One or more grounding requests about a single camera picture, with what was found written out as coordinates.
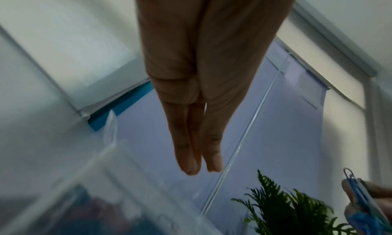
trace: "transparent bin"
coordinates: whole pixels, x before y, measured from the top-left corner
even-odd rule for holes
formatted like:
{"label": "transparent bin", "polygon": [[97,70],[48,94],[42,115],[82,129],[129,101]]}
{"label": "transparent bin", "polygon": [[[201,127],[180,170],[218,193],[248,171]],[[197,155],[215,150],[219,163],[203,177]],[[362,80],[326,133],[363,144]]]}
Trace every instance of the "transparent bin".
{"label": "transparent bin", "polygon": [[114,113],[107,147],[43,195],[1,235],[219,235],[186,201],[154,182],[116,142]]}

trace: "human hand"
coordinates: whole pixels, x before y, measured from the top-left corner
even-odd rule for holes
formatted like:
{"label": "human hand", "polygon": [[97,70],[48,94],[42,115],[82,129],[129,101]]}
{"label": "human hand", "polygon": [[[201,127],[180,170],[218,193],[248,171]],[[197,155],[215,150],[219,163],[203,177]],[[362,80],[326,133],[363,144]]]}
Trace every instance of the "human hand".
{"label": "human hand", "polygon": [[[382,187],[368,181],[365,181],[365,184],[368,187],[369,194],[373,197],[381,211],[385,214],[389,222],[392,222],[392,188]],[[347,179],[342,181],[342,188],[350,199],[350,204],[346,206],[344,212],[345,216],[349,217],[360,210],[358,210],[357,206],[355,205],[357,199]],[[357,230],[357,234],[361,235],[364,233]]]}
{"label": "human hand", "polygon": [[221,140],[294,0],[136,0],[145,66],[181,170],[224,169]]}

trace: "artificial plant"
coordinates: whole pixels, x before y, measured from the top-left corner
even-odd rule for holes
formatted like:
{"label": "artificial plant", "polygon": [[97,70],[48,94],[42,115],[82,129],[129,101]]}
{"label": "artificial plant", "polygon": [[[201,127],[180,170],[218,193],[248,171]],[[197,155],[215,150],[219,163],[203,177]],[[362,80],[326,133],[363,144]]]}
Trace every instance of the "artificial plant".
{"label": "artificial plant", "polygon": [[273,180],[258,173],[261,188],[251,188],[249,199],[232,199],[245,205],[250,214],[245,223],[254,221],[255,231],[261,235],[333,235],[356,234],[346,223],[337,224],[332,208],[294,189],[284,192]]}

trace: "green plant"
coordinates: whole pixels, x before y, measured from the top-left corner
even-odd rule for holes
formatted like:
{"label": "green plant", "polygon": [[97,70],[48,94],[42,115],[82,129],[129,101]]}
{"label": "green plant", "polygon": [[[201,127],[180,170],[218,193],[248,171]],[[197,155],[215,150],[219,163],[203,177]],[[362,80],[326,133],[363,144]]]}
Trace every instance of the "green plant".
{"label": "green plant", "polygon": [[248,199],[232,199],[245,205],[250,214],[245,223],[254,221],[255,231],[261,235],[333,235],[356,234],[346,223],[335,225],[336,217],[331,218],[332,208],[324,202],[313,199],[294,189],[295,194],[281,191],[270,178],[258,170],[261,188],[251,188],[245,194]]}

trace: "white ceiling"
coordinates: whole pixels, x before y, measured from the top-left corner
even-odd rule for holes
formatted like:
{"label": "white ceiling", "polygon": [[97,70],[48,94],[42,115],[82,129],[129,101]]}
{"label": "white ceiling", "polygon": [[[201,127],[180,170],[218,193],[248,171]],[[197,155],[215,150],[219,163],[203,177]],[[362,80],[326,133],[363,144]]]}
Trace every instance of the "white ceiling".
{"label": "white ceiling", "polygon": [[297,0],[360,60],[392,74],[392,0]]}

